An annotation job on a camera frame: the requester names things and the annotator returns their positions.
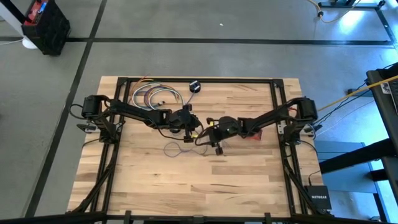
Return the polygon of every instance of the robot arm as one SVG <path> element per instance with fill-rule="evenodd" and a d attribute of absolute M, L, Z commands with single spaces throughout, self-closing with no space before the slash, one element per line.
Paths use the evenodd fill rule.
<path fill-rule="evenodd" d="M 289 108 L 297 106 L 296 116 L 289 115 Z M 278 108 L 269 111 L 257 118 L 238 118 L 229 116 L 221 117 L 218 120 L 208 118 L 207 123 L 211 126 L 203 130 L 195 140 L 197 146 L 211 145 L 216 148 L 216 154 L 223 154 L 220 141 L 239 135 L 242 138 L 257 134 L 263 127 L 270 124 L 287 120 L 284 128 L 283 140 L 285 142 L 295 142 L 300 139 L 300 131 L 306 124 L 310 124 L 318 119 L 317 109 L 313 100 L 308 98 L 294 98 Z M 209 136 L 209 141 L 197 144 L 197 140 Z"/>
<path fill-rule="evenodd" d="M 103 103 L 106 106 L 104 111 L 102 110 Z M 171 110 L 147 111 L 119 100 L 111 100 L 104 95 L 91 95 L 85 98 L 81 115 L 94 123 L 101 131 L 99 136 L 101 142 L 113 143 L 116 140 L 118 134 L 116 124 L 106 119 L 111 115 L 123 115 L 136 119 L 153 129 L 185 130 L 184 142 L 193 142 L 191 132 L 201 123 L 194 114 L 190 113 L 191 110 L 191 105 L 184 105 L 181 110 L 175 112 Z"/>

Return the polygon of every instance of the butcher block tabletop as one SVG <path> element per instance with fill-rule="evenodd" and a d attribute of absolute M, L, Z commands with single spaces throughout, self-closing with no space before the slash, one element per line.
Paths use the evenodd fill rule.
<path fill-rule="evenodd" d="M 102 77 L 97 94 L 113 98 L 117 80 L 118 77 Z M 186 101 L 191 97 L 188 83 L 164 84 L 179 91 Z M 284 85 L 287 100 L 302 96 L 298 79 L 285 78 Z M 176 102 L 174 96 L 166 91 L 152 99 L 152 102 L 160 101 L 165 101 L 161 108 L 173 111 L 182 108 L 181 102 Z M 142 96 L 137 97 L 137 102 L 143 104 Z M 269 84 L 228 83 L 228 79 L 225 83 L 202 83 L 201 91 L 192 97 L 190 103 L 192 113 L 198 116 L 205 128 L 208 126 L 206 118 L 255 118 L 272 110 Z M 216 156 L 215 149 L 210 146 L 194 147 L 193 144 L 163 138 L 158 130 L 140 121 L 129 118 L 125 121 L 108 214 L 124 215 L 126 210 L 131 210 L 133 215 L 263 217 L 269 212 L 272 217 L 290 216 L 275 124 L 262 129 L 260 141 L 239 136 L 226 139 L 221 143 L 224 155 Z M 183 137 L 183 134 L 172 134 L 168 130 L 162 132 L 176 138 Z M 98 137 L 98 133 L 87 134 L 86 141 Z M 313 144 L 310 137 L 302 139 Z M 177 155 L 180 152 L 178 147 L 191 151 Z M 76 208 L 95 185 L 102 148 L 103 144 L 96 141 L 82 149 L 68 210 Z M 308 144 L 300 144 L 297 156 L 305 185 L 308 184 L 308 176 L 320 170 L 317 154 Z M 311 181 L 321 185 L 320 173 L 313 174 Z M 298 192 L 294 184 L 292 186 L 295 208 L 300 213 Z M 102 207 L 103 195 L 104 186 L 98 208 Z"/>

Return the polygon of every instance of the gray floor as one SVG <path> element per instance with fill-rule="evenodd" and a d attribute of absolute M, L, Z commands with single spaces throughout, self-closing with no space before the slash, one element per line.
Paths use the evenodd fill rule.
<path fill-rule="evenodd" d="M 26 0 L 13 2 L 20 10 L 27 8 Z M 100 2 L 57 0 L 71 21 L 72 37 L 88 37 Z M 397 10 L 395 0 L 383 9 L 396 35 Z M 343 11 L 325 12 L 329 20 Z M 2 22 L 0 36 L 5 35 L 17 34 Z M 97 37 L 389 40 L 372 10 L 353 11 L 327 25 L 315 20 L 314 7 L 304 0 L 253 0 L 250 4 L 240 0 L 108 0 Z M 61 56 L 48 57 L 21 44 L 0 46 L 0 219 L 24 213 L 84 47 L 84 43 L 68 43 Z M 347 88 L 362 84 L 367 70 L 397 59 L 395 49 L 380 46 L 94 43 L 75 102 L 96 93 L 103 75 L 150 73 L 295 77 L 300 79 L 304 94 L 321 107 L 342 97 Z M 320 133 L 370 101 L 361 98 L 342 108 L 325 122 Z M 66 210 L 85 137 L 77 123 L 73 118 L 67 121 L 36 215 Z M 376 105 L 370 103 L 318 139 L 371 144 L 385 137 Z M 333 195 L 338 198 L 333 213 L 339 217 L 364 219 L 369 218 L 366 212 L 374 213 L 371 206 L 361 206 L 371 204 L 373 197 Z M 350 198 L 360 198 L 360 203 L 350 203 Z M 353 212 L 347 212 L 347 206 L 353 207 Z"/>

